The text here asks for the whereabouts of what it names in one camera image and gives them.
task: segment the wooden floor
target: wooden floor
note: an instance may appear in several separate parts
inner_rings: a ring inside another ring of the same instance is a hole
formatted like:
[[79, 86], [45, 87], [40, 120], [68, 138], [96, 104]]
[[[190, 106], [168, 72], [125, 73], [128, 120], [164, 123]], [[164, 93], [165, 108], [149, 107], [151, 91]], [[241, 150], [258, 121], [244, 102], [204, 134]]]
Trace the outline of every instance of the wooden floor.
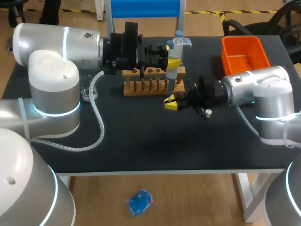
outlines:
[[[93, 0], [63, 0], [64, 8], [94, 7]], [[282, 0], [187, 0], [187, 11], [201, 10], [277, 10]], [[25, 8], [41, 8], [39, 0], [31, 0]], [[40, 12], [26, 12], [27, 22], [37, 23]], [[0, 97], [15, 61], [5, 50], [12, 34], [7, 12], [0, 12]], [[227, 14], [242, 24], [268, 21], [272, 14]], [[174, 18], [134, 18], [144, 36], [173, 36]], [[118, 32], [124, 30], [125, 19], [116, 19]], [[95, 14], [60, 13], [60, 24], [98, 29], [107, 35], [105, 22], [97, 22]], [[187, 36], [223, 35], [221, 21], [214, 15], [187, 15]], [[154, 205], [137, 218], [126, 209], [126, 198], [141, 189], [153, 195]], [[101, 176], [72, 178], [70, 190], [77, 206], [75, 226], [244, 226], [240, 197], [233, 176], [162, 175]], [[261, 218], [255, 226], [265, 226]]]

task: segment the test tube rack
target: test tube rack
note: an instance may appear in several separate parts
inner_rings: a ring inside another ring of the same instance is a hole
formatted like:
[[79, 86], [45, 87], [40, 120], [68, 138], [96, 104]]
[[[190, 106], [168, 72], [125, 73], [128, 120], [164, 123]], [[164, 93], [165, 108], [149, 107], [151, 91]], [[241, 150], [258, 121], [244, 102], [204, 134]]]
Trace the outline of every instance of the test tube rack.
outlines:
[[[185, 67], [179, 67], [177, 79], [174, 82], [173, 93], [185, 92], [183, 77], [186, 74]], [[169, 81], [166, 79], [166, 72], [160, 68], [149, 67], [144, 72], [144, 79], [140, 79], [138, 69], [132, 71], [123, 70], [122, 76], [126, 78], [123, 83], [124, 96], [160, 96], [167, 95]]]

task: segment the orange box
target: orange box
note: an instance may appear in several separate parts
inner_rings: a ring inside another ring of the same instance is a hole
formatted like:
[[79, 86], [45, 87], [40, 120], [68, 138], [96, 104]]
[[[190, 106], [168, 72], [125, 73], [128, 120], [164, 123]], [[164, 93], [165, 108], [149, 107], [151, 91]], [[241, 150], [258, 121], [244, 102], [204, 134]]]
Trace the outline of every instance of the orange box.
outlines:
[[255, 36], [223, 37], [222, 64], [226, 75], [270, 67], [262, 44]]

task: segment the white spiral cable wrap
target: white spiral cable wrap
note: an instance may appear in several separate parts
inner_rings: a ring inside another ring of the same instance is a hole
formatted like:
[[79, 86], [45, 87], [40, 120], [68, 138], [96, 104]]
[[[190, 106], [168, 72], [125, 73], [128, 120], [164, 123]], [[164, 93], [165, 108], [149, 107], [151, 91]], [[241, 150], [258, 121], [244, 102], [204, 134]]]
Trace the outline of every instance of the white spiral cable wrap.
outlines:
[[35, 143], [40, 143], [40, 144], [44, 144], [44, 145], [48, 145], [48, 146], [52, 146], [52, 147], [56, 147], [56, 148], [59, 148], [59, 149], [62, 149], [62, 150], [66, 150], [66, 151], [70, 151], [70, 152], [83, 152], [83, 151], [88, 151], [88, 150], [91, 150], [95, 147], [97, 147], [101, 141], [103, 140], [103, 137], [104, 137], [104, 124], [103, 124], [103, 120], [100, 116], [100, 113], [97, 109], [97, 106], [95, 104], [95, 100], [94, 100], [94, 97], [93, 97], [93, 89], [94, 89], [94, 85], [96, 83], [96, 81], [102, 77], [104, 75], [104, 72], [101, 71], [99, 72], [91, 81], [90, 83], [90, 87], [89, 87], [89, 98], [90, 98], [90, 102], [91, 102], [91, 105], [92, 105], [92, 108], [94, 110], [94, 113], [97, 117], [97, 120], [99, 122], [99, 126], [100, 126], [100, 136], [98, 138], [98, 140], [88, 146], [88, 147], [67, 147], [67, 146], [64, 146], [64, 145], [60, 145], [60, 144], [57, 144], [57, 143], [54, 143], [54, 142], [51, 142], [51, 141], [47, 141], [47, 140], [42, 140], [42, 139], [38, 139], [38, 138], [34, 138], [32, 139], [31, 141], [32, 142], [35, 142]]
[[238, 111], [238, 113], [240, 114], [241, 118], [245, 121], [245, 123], [247, 124], [247, 126], [251, 129], [251, 131], [259, 137], [259, 133], [258, 131], [251, 125], [251, 123], [248, 121], [248, 119], [245, 117], [244, 113], [242, 112], [242, 110], [240, 109], [240, 107], [237, 105], [236, 109]]

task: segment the table top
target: table top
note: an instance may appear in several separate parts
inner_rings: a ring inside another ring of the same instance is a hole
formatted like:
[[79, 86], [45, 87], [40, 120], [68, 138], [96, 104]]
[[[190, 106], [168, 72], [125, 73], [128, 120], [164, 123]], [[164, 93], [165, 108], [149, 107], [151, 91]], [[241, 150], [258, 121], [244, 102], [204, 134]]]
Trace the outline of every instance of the table top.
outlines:
[[[185, 47], [185, 81], [199, 75], [224, 75], [222, 37], [191, 37]], [[278, 36], [259, 36], [271, 65], [284, 67], [293, 86], [295, 110], [301, 110], [301, 81]], [[170, 38], [144, 38], [156, 46]], [[91, 173], [170, 170], [264, 170], [283, 169], [300, 149], [269, 146], [245, 125], [233, 107], [212, 109], [204, 121], [192, 109], [165, 110], [166, 97], [123, 97], [121, 72], [97, 82], [96, 105], [105, 125], [105, 136], [95, 149], [73, 153], [32, 143], [56, 173]], [[31, 97], [26, 68], [16, 65], [3, 98]], [[253, 105], [241, 107], [256, 128]], [[62, 145], [83, 147], [100, 133], [90, 104], [81, 105], [81, 123], [69, 137], [52, 139]]]

